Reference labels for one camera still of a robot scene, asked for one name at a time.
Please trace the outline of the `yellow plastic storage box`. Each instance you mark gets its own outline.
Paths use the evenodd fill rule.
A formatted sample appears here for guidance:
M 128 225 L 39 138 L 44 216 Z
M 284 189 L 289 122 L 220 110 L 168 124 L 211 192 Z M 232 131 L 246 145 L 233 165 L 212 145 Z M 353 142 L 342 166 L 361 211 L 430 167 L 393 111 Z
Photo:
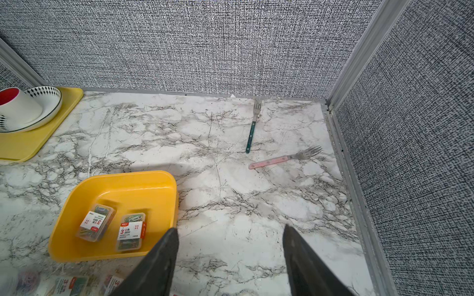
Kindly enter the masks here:
M 62 263 L 145 256 L 177 215 L 177 183 L 166 171 L 94 176 L 65 201 L 48 252 Z

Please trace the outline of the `clear paper clip box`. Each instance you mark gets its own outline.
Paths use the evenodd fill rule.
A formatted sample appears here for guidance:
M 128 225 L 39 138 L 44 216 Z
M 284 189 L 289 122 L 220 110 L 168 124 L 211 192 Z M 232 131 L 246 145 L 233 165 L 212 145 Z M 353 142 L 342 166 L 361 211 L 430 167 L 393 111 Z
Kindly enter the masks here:
M 49 285 L 46 296 L 82 296 L 88 280 L 87 276 L 56 277 Z

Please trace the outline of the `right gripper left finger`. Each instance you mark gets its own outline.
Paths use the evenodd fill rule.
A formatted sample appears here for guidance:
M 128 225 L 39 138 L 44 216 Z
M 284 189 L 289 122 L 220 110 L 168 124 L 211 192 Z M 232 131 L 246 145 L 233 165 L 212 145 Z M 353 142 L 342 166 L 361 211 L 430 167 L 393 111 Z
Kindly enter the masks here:
M 170 228 L 111 296 L 169 296 L 178 248 L 178 230 Z

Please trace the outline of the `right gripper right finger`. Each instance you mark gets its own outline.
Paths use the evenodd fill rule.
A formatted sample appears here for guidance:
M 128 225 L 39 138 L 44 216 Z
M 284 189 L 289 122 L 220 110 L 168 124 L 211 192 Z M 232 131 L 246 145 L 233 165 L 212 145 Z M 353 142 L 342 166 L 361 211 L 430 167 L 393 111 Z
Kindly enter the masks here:
M 304 238 L 290 225 L 283 232 L 283 250 L 293 296 L 351 296 Z

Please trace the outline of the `round clear clip jar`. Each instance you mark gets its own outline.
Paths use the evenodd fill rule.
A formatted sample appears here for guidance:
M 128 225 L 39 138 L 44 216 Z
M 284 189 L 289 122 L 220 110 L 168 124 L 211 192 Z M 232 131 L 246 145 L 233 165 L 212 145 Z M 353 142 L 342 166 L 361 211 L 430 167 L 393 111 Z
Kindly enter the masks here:
M 40 281 L 40 274 L 35 270 L 1 270 L 1 295 L 34 296 Z

